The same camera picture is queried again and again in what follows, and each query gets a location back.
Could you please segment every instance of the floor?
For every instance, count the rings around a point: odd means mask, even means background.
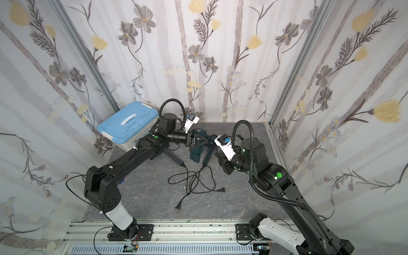
[[[205,129],[207,134],[231,134],[234,123],[199,122],[193,127]],[[253,123],[253,128],[255,137],[265,145],[269,161],[276,162],[264,124]],[[249,137],[248,127],[241,125],[237,134],[241,134],[244,138]],[[176,145],[171,144],[170,148],[176,148]],[[206,148],[201,155],[200,164],[197,164],[189,159],[189,150],[184,145],[174,151],[184,160],[190,171],[200,169],[205,152]],[[116,147],[111,160],[113,161],[123,153],[124,151]],[[225,193],[191,194],[183,200],[181,210],[175,209],[186,194],[186,184],[184,181],[170,185],[167,180],[171,175],[182,173],[185,169],[162,153],[153,160],[143,162],[126,176],[125,181],[119,185],[122,203],[136,219],[248,219],[258,212],[271,218],[288,218],[278,203],[266,200],[252,190],[248,184],[247,174],[239,171],[234,171],[231,175],[225,174],[214,155],[208,165],[213,170],[216,189],[225,187]],[[181,175],[179,180],[185,177],[185,174]],[[208,187],[213,187],[208,168],[202,171],[200,178]],[[204,190],[204,187],[199,184],[194,191]],[[84,215],[84,220],[104,218],[93,207],[88,208]]]

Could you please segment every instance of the floral wallpaper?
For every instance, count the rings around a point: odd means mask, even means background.
[[[336,1],[273,123],[301,192],[358,254],[408,243],[407,10]]]
[[[267,122],[321,0],[62,3],[120,107]]]
[[[1,253],[54,254],[85,208],[65,181],[106,162],[95,127],[114,111],[47,1],[0,7]]]

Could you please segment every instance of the blue plastic box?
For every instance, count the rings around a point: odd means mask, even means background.
[[[135,101],[102,122],[97,130],[123,150],[129,151],[139,138],[149,133],[157,115],[154,108]]]

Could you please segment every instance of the box handle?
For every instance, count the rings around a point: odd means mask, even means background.
[[[130,115],[129,117],[127,117],[124,121],[122,121],[122,123],[120,123],[121,125],[125,125],[126,124],[126,122],[128,122],[131,118],[133,118],[133,117],[135,117],[136,116],[136,114],[132,114],[132,115]]]

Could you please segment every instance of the white bracket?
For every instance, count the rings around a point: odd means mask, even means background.
[[[228,161],[231,161],[232,157],[236,154],[232,149],[231,141],[229,141],[226,145],[221,145],[221,143],[218,141],[218,138],[220,138],[220,136],[221,135],[217,136],[217,138],[214,140],[215,144],[221,148]]]
[[[184,132],[187,134],[189,129],[191,128],[191,126],[193,124],[197,124],[197,122],[200,120],[200,118],[198,118],[197,116],[194,115],[194,119],[193,120],[189,120],[187,118],[186,123],[184,124]]]
[[[305,238],[300,231],[290,231],[272,221],[270,218],[263,219],[259,223],[258,230],[263,237],[279,243],[294,255],[299,255],[296,246],[301,245],[305,241]]]

